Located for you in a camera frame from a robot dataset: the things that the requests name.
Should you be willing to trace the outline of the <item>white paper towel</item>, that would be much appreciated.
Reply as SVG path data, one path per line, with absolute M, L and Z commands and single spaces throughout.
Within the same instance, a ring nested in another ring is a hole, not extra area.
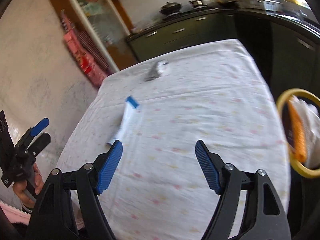
M 319 112 L 314 105 L 296 96 L 293 97 L 293 105 L 302 121 L 305 135 L 307 158 L 304 166 L 314 170 L 319 167 Z

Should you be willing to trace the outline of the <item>yellow rimmed trash bin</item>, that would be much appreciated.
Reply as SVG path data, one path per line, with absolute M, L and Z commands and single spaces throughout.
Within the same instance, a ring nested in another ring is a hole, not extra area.
M 291 167 L 305 178 L 319 178 L 319 98 L 293 88 L 280 95 L 276 106 Z

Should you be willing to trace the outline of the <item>green kitchen cabinets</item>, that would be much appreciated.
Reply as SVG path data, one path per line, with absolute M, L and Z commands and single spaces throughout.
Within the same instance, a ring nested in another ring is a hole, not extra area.
M 290 88 L 319 96 L 319 27 L 272 12 L 209 9 L 163 20 L 126 41 L 139 62 L 203 43 L 238 39 L 277 99 Z

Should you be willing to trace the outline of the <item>orange foam net sleeve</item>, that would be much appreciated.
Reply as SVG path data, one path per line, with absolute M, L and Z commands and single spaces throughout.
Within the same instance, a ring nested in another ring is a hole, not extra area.
M 287 106 L 291 120 L 294 155 L 297 161 L 303 164 L 306 162 L 308 151 L 304 125 L 296 107 L 298 102 L 299 100 L 296 96 L 291 96 L 289 100 L 287 100 Z

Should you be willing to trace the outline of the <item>red checkered cloth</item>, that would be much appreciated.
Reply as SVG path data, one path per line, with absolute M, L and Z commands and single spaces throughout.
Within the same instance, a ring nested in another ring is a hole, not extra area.
M 106 59 L 88 33 L 79 31 L 64 10 L 61 11 L 60 18 L 65 31 L 63 39 L 70 54 L 91 84 L 100 88 L 103 81 L 112 74 Z

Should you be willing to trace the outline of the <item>white blue tube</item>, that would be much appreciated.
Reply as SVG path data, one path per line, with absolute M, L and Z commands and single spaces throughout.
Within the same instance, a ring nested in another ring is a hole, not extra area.
M 113 145 L 116 140 L 122 141 L 131 120 L 139 112 L 139 110 L 140 104 L 132 96 L 128 96 L 125 100 L 124 113 L 121 118 L 119 128 L 113 137 L 107 142 L 107 145 Z

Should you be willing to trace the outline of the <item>floral white tablecloth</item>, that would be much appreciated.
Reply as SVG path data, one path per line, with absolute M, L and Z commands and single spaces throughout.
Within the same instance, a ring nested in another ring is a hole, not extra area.
M 146 82 L 167 60 L 167 75 Z M 144 61 L 106 78 L 57 166 L 73 171 L 117 132 L 125 100 L 140 104 L 122 143 L 110 187 L 99 200 L 117 239 L 200 239 L 218 196 L 195 155 L 202 140 L 238 169 L 263 169 L 284 207 L 290 169 L 283 127 L 254 60 L 236 39 L 193 46 Z

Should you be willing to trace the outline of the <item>crumpled grey foil packet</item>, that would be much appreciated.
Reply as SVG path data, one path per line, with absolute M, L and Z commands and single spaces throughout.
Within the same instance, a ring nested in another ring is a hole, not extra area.
M 145 78 L 146 82 L 155 80 L 159 77 L 167 75 L 169 72 L 169 62 L 167 60 L 157 61 L 148 71 Z

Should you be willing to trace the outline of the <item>black wok with lid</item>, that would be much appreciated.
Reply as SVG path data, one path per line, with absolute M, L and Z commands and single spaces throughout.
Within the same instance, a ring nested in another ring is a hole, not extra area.
M 180 12 L 181 9 L 181 4 L 177 3 L 177 2 L 167 2 L 165 3 L 165 5 L 163 5 L 161 7 L 160 13 L 162 15 L 171 15 L 171 14 L 175 14 L 177 12 Z

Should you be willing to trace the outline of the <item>gas stove burner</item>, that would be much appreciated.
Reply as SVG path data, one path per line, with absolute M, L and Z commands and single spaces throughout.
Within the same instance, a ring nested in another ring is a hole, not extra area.
M 190 0 L 189 3 L 193 9 L 204 8 L 207 6 L 203 0 Z

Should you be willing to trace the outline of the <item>white dish rack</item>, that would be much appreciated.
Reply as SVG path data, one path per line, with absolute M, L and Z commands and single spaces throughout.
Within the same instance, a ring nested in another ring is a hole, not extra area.
M 237 4 L 240 8 L 263 10 L 263 11 L 282 11 L 283 5 L 273 0 L 238 0 Z

